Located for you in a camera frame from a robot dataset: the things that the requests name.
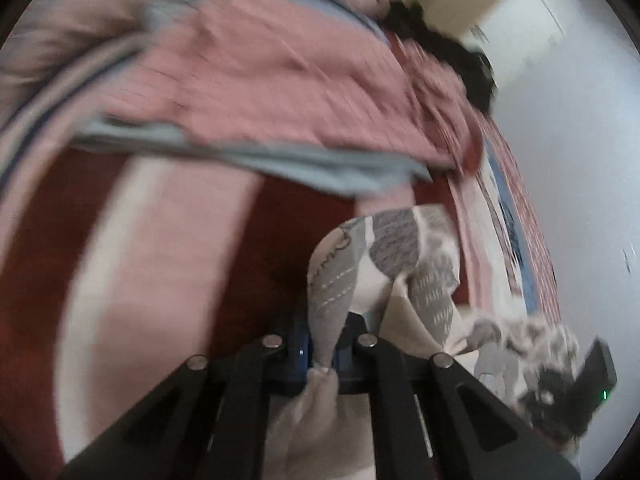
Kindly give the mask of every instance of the black metal frame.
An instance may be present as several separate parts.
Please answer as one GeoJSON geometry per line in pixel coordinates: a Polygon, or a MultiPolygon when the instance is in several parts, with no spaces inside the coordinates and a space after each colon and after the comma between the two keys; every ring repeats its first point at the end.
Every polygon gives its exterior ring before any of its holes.
{"type": "MultiPolygon", "coordinates": [[[[201,356],[187,361],[60,480],[259,480],[270,395],[305,386],[312,349],[296,326],[294,317],[278,348],[257,341],[206,366],[201,356]]],[[[385,340],[363,346],[364,333],[350,315],[334,366],[343,394],[369,394],[378,480],[579,478],[454,359],[413,358],[385,340]]]]}

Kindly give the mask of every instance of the pink stripe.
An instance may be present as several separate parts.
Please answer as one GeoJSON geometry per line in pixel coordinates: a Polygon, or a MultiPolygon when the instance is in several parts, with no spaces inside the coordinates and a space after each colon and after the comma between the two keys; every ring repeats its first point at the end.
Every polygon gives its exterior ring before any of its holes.
{"type": "Polygon", "coordinates": [[[216,304],[262,178],[174,161],[121,257],[95,343],[92,432],[108,427],[189,355],[204,352],[216,304]]]}
{"type": "Polygon", "coordinates": [[[66,146],[73,134],[74,122],[93,108],[101,87],[93,85],[69,101],[40,132],[9,179],[0,201],[0,262],[4,263],[14,231],[41,177],[66,146]]]}
{"type": "MultiPolygon", "coordinates": [[[[92,50],[86,56],[81,57],[77,62],[65,68],[53,81],[42,89],[31,100],[15,119],[6,127],[2,128],[0,137],[0,161],[2,165],[11,158],[17,145],[21,142],[25,133],[33,126],[39,117],[49,110],[56,102],[69,95],[74,89],[85,83],[91,76],[100,72],[104,67],[109,66],[125,54],[133,52],[142,44],[142,36],[133,34],[118,40],[105,43],[103,46],[92,50]]],[[[99,81],[103,82],[109,75],[103,75],[99,81]]],[[[89,87],[95,87],[99,82],[93,82],[89,87]]],[[[88,115],[91,109],[85,110],[88,115]]]]}
{"type": "Polygon", "coordinates": [[[463,254],[466,256],[466,278],[469,287],[469,303],[476,308],[494,311],[492,295],[492,270],[482,248],[478,247],[478,234],[473,229],[472,218],[469,212],[473,210],[473,204],[468,203],[465,193],[467,181],[462,184],[449,179],[451,195],[456,205],[458,222],[460,224],[460,244],[463,254]]]}

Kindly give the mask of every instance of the pink blanket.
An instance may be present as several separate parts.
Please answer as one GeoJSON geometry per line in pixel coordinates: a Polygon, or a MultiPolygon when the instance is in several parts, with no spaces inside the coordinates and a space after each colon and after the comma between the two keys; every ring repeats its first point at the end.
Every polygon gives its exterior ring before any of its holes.
{"type": "Polygon", "coordinates": [[[477,167],[465,161],[482,150],[484,119],[417,47],[405,71],[366,30],[287,0],[204,0],[154,43],[103,112],[173,123],[200,144],[279,140],[477,167]]]}
{"type": "MultiPolygon", "coordinates": [[[[33,24],[2,46],[0,120],[39,82],[75,56],[121,34],[142,30],[148,0],[56,0],[28,7],[33,24]]],[[[380,16],[388,0],[344,0],[369,16],[380,16]]]]}

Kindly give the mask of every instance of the bed sheet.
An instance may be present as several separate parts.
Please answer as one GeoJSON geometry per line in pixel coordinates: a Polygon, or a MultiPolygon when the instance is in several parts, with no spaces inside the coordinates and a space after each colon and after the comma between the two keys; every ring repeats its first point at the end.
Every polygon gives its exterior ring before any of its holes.
{"type": "Polygon", "coordinates": [[[472,178],[436,171],[357,198],[219,162],[71,147],[78,117],[144,41],[68,59],[0,131],[1,424],[35,478],[53,478],[189,355],[232,354],[297,306],[312,251],[355,216],[443,204],[462,251],[455,303],[559,320],[548,251],[491,121],[472,178]]]}

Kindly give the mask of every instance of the beige cloth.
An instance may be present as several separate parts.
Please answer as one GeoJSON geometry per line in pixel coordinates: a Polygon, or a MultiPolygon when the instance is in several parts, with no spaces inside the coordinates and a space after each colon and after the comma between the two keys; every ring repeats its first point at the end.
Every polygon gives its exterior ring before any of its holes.
{"type": "Polygon", "coordinates": [[[308,322],[314,367],[303,393],[274,416],[264,480],[374,480],[369,399],[339,396],[332,354],[348,312],[363,314],[406,354],[459,362],[510,408],[536,388],[542,367],[572,372],[577,342],[541,317],[505,322],[459,310],[458,242],[440,205],[388,210],[329,233],[311,257],[308,322]]]}

